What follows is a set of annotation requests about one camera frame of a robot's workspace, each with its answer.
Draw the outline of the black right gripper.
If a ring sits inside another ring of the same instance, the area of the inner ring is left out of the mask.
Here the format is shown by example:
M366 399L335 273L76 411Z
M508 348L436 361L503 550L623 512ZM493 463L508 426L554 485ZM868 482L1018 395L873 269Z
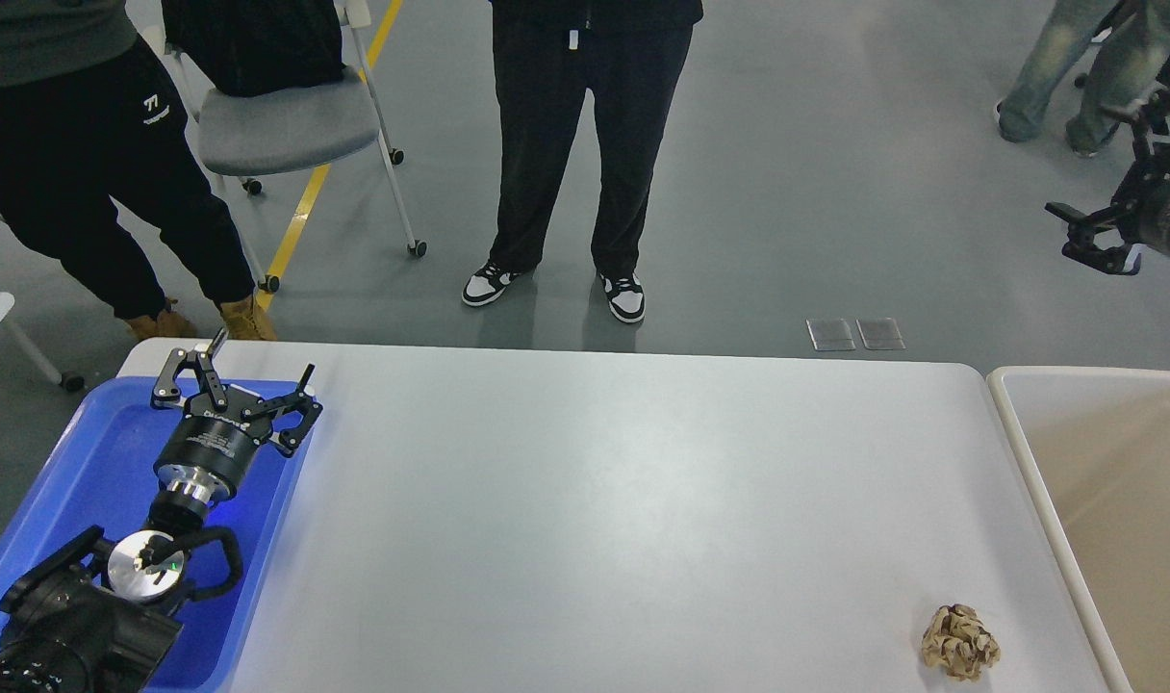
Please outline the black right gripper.
M1100 114L1133 131L1134 162L1112 197L1112 206L1083 215L1066 203L1044 210L1065 222L1061 254L1108 275L1133 276L1142 268L1144 245L1170 258L1170 89L1135 100L1130 107L1100 107ZM1117 229L1119 246L1100 248L1096 236Z

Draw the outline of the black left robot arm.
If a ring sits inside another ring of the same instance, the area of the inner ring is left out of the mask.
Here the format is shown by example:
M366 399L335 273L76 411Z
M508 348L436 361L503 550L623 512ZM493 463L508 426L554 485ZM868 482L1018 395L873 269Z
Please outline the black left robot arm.
M223 346L89 394L0 540L0 692L213 692L232 675L322 404Z

